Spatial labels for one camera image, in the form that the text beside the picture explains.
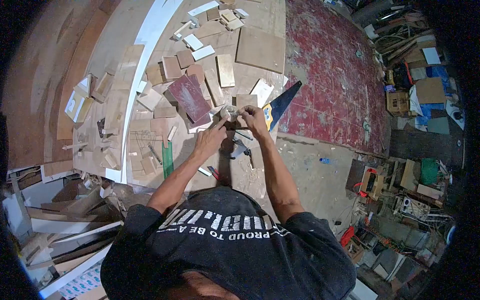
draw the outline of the plastic bottle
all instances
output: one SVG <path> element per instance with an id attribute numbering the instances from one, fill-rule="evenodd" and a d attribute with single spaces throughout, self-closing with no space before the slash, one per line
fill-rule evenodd
<path id="1" fill-rule="evenodd" d="M 329 159 L 329 158 L 320 158 L 319 162 L 326 164 L 326 165 L 336 165 L 336 159 Z"/>

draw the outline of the black t-shirt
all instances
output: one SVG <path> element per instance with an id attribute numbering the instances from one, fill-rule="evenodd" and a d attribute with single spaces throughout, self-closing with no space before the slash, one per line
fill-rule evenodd
<path id="1" fill-rule="evenodd" d="M 110 300 L 163 299 L 186 271 L 240 299 L 343 299 L 356 278 L 326 220 L 304 212 L 282 227 L 227 187 L 198 193 L 166 216 L 132 206 L 101 278 Z"/>

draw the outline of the red cloth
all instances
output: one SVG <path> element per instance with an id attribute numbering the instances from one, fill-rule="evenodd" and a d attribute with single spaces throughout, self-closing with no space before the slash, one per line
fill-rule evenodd
<path id="1" fill-rule="evenodd" d="M 350 226 L 347 231 L 342 235 L 342 238 L 340 239 L 340 244 L 342 247 L 345 247 L 348 244 L 348 241 L 355 235 L 355 229 L 353 226 Z"/>

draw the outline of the man's left hand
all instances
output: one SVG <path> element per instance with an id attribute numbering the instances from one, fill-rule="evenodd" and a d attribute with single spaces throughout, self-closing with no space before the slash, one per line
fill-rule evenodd
<path id="1" fill-rule="evenodd" d="M 198 132 L 192 157 L 204 163 L 220 149 L 222 141 L 227 138 L 227 129 L 223 126 L 226 121 L 225 117 L 214 128 Z"/>

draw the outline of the yellow saw handle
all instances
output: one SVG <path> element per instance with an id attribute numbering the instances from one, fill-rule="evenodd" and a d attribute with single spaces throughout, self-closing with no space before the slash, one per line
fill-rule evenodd
<path id="1" fill-rule="evenodd" d="M 262 109 L 264 110 L 265 123 L 267 124 L 267 129 L 268 129 L 268 131 L 270 131 L 270 125 L 273 122 L 272 106 L 270 105 L 270 103 L 268 103 Z"/>

